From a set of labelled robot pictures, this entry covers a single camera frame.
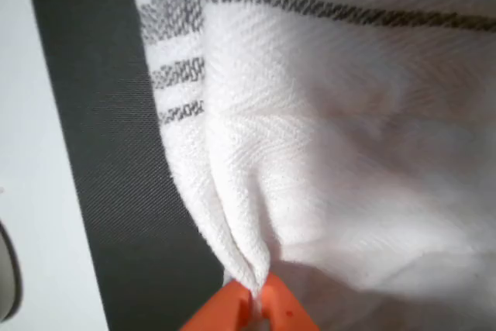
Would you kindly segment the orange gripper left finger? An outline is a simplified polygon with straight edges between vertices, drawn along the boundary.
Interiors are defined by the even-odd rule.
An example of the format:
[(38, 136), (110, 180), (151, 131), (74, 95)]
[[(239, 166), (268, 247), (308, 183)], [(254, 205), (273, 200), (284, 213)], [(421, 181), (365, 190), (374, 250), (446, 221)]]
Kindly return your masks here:
[(252, 318), (251, 292), (231, 281), (217, 291), (180, 331), (237, 331)]

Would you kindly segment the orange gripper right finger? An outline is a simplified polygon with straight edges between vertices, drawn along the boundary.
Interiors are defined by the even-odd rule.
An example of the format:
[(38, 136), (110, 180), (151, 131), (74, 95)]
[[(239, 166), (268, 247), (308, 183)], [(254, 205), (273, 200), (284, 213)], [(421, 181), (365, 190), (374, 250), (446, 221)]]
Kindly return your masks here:
[(271, 331), (319, 331), (299, 300), (276, 275), (269, 273), (259, 295), (260, 311)]

